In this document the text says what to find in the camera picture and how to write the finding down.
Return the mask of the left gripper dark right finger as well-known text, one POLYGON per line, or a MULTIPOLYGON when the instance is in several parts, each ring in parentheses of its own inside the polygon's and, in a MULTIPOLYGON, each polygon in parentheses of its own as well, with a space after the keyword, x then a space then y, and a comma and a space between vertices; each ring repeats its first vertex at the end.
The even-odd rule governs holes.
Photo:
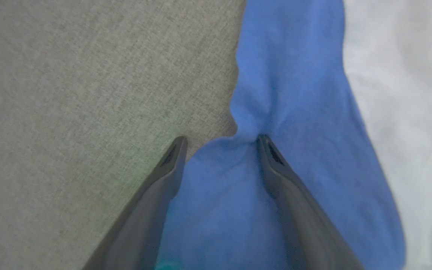
POLYGON ((277 206, 292 270, 365 270, 269 136, 258 136, 257 151, 265 189, 277 206))

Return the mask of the grey fabric sofa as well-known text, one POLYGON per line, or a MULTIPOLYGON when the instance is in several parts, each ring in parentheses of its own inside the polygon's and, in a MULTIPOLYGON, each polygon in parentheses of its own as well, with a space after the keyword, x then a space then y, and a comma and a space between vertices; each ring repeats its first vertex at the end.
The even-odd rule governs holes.
POLYGON ((169 143, 235 133, 245 0, 0 0, 0 270, 80 270, 169 143))

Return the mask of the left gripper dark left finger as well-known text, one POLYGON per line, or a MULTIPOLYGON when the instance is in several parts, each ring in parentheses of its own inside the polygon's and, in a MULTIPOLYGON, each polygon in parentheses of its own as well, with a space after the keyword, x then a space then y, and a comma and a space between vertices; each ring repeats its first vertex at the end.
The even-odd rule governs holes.
POLYGON ((173 140, 82 270, 155 270, 167 210, 181 185, 187 148, 185 136, 173 140))

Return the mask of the white garment with blue sleeves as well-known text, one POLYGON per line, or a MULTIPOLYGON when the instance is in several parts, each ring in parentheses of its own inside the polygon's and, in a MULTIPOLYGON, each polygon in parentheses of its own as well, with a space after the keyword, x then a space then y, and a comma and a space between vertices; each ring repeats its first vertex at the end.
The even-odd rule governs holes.
POLYGON ((171 203, 156 270, 337 269, 285 246, 257 135, 367 270, 432 270, 432 0, 247 0, 230 113, 171 203))

